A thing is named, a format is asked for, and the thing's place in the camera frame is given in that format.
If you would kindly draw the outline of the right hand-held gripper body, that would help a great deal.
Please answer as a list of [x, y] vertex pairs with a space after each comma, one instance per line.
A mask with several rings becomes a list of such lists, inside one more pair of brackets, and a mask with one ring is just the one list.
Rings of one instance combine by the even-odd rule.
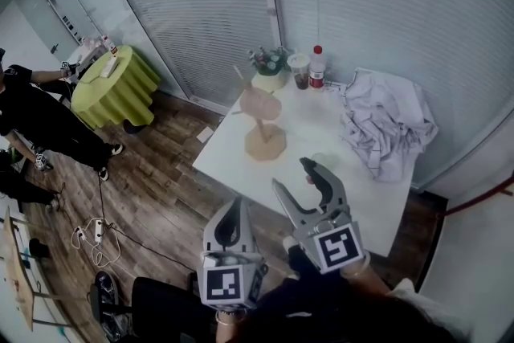
[[304, 219], [293, 231], [293, 237], [321, 274], [365, 257], [358, 223], [342, 208]]

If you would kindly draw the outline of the pale green cup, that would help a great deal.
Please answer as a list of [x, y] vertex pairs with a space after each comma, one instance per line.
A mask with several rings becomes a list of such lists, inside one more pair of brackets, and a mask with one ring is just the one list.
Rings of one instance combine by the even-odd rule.
[[322, 165], [333, 174], [337, 171], [339, 159], [333, 153], [314, 153], [311, 157], [317, 164]]

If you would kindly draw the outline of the wooden cup stand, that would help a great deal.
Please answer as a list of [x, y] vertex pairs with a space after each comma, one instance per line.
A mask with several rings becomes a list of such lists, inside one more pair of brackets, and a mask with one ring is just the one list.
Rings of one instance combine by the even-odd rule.
[[[234, 65], [233, 68], [243, 82], [243, 92], [254, 87], [251, 81], [244, 78], [237, 66]], [[249, 117], [255, 121], [255, 127], [244, 138], [245, 152], [255, 161], [275, 160], [287, 147], [285, 131], [272, 123], [272, 120], [256, 120], [252, 116]]]

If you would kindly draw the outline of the pink translucent cup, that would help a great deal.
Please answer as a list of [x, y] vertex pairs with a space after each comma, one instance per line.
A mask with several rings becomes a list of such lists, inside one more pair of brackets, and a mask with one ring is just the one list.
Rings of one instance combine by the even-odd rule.
[[240, 109], [256, 120], [275, 120], [279, 117], [282, 104], [270, 92], [261, 88], [247, 88], [239, 100]]

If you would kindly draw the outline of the person's left forearm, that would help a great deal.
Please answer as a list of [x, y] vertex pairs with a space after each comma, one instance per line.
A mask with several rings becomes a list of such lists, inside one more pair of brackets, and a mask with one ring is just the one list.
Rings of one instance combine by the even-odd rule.
[[218, 310], [215, 314], [217, 322], [216, 343], [227, 343], [231, 340], [246, 316], [247, 310], [245, 308], [231, 312]]

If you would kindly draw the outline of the plastic cup with dark drink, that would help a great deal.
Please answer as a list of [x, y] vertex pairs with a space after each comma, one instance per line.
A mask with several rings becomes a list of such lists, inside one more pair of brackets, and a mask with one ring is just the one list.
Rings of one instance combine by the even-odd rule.
[[287, 63], [298, 89], [307, 89], [309, 85], [309, 57], [303, 53], [294, 53], [288, 57]]

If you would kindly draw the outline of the black office chair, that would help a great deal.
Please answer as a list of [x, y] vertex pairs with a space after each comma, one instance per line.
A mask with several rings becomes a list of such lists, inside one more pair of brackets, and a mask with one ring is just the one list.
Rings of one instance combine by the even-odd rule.
[[215, 343], [214, 310], [202, 304], [194, 273], [185, 289], [137, 277], [131, 304], [123, 304], [119, 292], [118, 299], [100, 306], [116, 315], [121, 337], [115, 343]]

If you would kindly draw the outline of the crumpled white shirt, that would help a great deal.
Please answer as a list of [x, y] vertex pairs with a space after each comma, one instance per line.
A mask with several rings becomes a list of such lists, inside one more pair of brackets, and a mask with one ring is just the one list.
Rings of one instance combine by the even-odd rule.
[[341, 101], [341, 137], [378, 182], [400, 182], [439, 131], [422, 88], [401, 76], [359, 67]]

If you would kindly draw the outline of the person's white sleeve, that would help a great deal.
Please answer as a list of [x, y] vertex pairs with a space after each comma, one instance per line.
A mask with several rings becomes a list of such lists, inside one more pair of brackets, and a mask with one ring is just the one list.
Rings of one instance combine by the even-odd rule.
[[416, 292], [411, 280], [407, 278], [401, 280], [388, 293], [388, 296], [396, 297], [416, 307], [436, 325], [447, 330], [458, 343], [471, 343], [471, 323], [437, 301]]

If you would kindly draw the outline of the red-capped plastic bottle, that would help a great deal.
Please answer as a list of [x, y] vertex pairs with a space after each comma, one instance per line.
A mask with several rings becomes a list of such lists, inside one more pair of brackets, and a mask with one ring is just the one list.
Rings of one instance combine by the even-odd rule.
[[312, 88], [322, 89], [324, 87], [326, 67], [327, 63], [322, 46], [315, 45], [309, 64], [309, 84]]

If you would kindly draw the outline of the black wheeled chair base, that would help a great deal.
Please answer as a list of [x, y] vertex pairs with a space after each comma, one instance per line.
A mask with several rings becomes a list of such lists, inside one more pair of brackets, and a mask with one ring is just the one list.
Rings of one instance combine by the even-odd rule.
[[100, 324], [110, 343], [115, 343], [121, 337], [120, 326], [115, 314], [104, 314], [100, 310], [102, 304], [118, 304], [117, 285], [106, 271], [96, 273], [94, 283], [90, 287], [90, 305], [93, 318]]

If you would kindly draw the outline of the potted flowers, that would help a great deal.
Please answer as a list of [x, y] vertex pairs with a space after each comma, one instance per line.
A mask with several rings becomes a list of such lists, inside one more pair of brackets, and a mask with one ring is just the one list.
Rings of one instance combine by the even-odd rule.
[[276, 92], [283, 88], [288, 79], [287, 53], [283, 47], [248, 51], [248, 59], [255, 69], [252, 85], [266, 92]]

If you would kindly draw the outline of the green tablecloth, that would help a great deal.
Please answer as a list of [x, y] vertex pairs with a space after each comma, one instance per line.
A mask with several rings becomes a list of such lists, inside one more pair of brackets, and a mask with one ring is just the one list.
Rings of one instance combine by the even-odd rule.
[[[108, 61], [116, 58], [116, 67], [108, 77], [101, 75]], [[92, 129], [108, 122], [134, 126], [153, 122], [150, 110], [152, 94], [159, 75], [129, 45], [118, 47], [116, 55], [102, 55], [82, 76], [71, 98], [71, 110]]]

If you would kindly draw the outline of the wooden board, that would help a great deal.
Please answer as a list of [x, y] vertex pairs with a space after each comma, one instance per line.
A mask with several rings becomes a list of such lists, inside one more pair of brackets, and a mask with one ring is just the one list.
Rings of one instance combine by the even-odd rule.
[[14, 221], [10, 209], [6, 208], [3, 222], [4, 260], [6, 261], [7, 281], [14, 290], [15, 301], [23, 315], [28, 329], [33, 331], [35, 295], [22, 262], [14, 233]]

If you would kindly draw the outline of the white side table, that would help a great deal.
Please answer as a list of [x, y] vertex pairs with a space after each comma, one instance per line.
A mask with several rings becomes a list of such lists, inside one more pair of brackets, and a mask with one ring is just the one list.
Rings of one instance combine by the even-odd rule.
[[77, 64], [82, 71], [96, 62], [108, 49], [101, 38], [85, 38], [84, 41], [67, 58], [70, 65]]

